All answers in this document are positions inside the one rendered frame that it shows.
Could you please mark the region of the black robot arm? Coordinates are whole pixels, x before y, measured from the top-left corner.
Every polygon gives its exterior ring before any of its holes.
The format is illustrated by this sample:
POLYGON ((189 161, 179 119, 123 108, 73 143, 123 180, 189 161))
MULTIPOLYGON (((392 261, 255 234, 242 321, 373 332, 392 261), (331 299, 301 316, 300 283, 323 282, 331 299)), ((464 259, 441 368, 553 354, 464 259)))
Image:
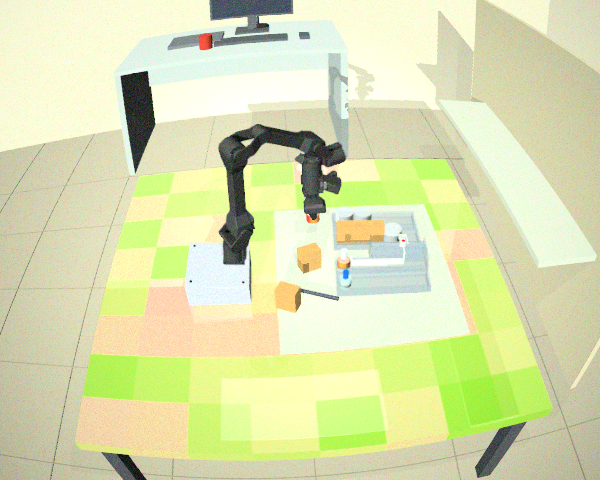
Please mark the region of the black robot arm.
POLYGON ((324 140, 312 131, 286 131, 261 124, 237 131, 218 145, 221 160, 226 168, 229 211, 226 222, 218 231, 223 240, 223 264, 245 265, 248 243, 253 235, 254 217, 246 208, 244 169, 248 159, 265 143, 282 145, 303 151, 295 161, 302 164, 302 173, 314 177, 322 173, 319 193, 339 195, 342 186, 336 170, 323 174, 322 165, 330 168, 346 161, 346 154, 339 142, 326 146, 324 140), (248 146, 241 141, 252 139, 248 146))

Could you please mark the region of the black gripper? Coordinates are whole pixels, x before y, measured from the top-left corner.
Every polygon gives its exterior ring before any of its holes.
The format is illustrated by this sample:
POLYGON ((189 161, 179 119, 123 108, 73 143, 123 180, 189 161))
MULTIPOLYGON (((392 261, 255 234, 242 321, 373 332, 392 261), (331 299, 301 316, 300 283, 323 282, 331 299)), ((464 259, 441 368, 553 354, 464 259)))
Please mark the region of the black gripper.
POLYGON ((303 173, 300 175, 302 193, 305 197, 303 201, 304 213, 309 214, 312 220, 316 220, 318 213, 326 212, 326 202, 319 194, 320 182, 323 182, 322 173, 318 176, 310 177, 303 173))

